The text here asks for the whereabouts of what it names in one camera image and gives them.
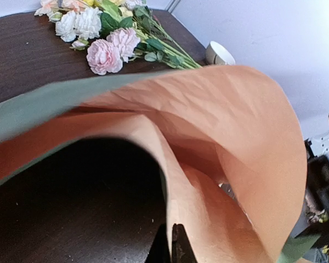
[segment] bouquet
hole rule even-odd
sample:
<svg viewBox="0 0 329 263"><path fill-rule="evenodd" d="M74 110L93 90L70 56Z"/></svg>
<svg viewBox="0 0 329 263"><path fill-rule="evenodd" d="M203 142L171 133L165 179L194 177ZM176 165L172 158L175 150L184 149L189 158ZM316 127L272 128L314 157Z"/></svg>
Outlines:
<svg viewBox="0 0 329 263"><path fill-rule="evenodd" d="M41 5L35 15L47 15L56 35L72 42L71 49L87 49L95 74L116 73L135 59L201 67L163 29L145 0L41 0Z"/></svg>

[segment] white bowl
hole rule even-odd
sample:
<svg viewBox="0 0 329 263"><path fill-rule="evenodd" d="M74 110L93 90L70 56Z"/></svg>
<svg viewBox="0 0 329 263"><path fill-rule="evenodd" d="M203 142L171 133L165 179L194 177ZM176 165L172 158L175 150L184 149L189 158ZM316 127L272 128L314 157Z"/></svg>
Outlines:
<svg viewBox="0 0 329 263"><path fill-rule="evenodd" d="M206 61L209 65L235 65L229 51L215 41L211 41L206 49Z"/></svg>

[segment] wrapping paper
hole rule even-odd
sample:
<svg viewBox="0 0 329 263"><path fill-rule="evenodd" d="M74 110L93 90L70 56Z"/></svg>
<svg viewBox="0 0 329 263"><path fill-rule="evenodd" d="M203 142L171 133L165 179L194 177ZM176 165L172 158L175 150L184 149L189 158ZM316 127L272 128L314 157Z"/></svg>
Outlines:
<svg viewBox="0 0 329 263"><path fill-rule="evenodd" d="M109 83L78 89L93 85ZM277 83L248 67L210 66L77 97L20 129L0 126L0 180L81 138L126 138L160 164L167 223L185 226L198 262L277 261L301 212L307 169L297 117ZM225 182L239 203L220 189Z"/></svg>

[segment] wooden table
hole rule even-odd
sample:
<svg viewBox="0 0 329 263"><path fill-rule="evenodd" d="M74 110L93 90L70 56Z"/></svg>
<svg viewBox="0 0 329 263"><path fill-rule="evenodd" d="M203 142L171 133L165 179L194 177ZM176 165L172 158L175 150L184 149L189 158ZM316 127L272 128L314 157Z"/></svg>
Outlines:
<svg viewBox="0 0 329 263"><path fill-rule="evenodd" d="M204 47L181 23L155 14L203 61ZM0 18L0 101L95 76L85 53L69 46L46 17ZM165 69L139 60L120 73ZM80 141L39 162L0 187L0 263L144 262L166 216L158 171L146 152L117 139Z"/></svg>

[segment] dark wood grain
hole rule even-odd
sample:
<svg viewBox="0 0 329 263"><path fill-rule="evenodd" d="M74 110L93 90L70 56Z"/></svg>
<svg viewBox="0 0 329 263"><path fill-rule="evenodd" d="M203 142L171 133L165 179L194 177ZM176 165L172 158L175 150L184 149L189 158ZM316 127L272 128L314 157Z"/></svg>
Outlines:
<svg viewBox="0 0 329 263"><path fill-rule="evenodd" d="M155 10L165 30L197 61L204 47L170 13ZM55 36L54 24L33 13L0 18L0 102L47 83L95 76L86 51L74 52ZM124 64L120 74L169 69L164 64L137 60Z"/></svg>
<svg viewBox="0 0 329 263"><path fill-rule="evenodd" d="M165 222L153 158L124 140L84 140L0 187L0 263L143 263Z"/></svg>

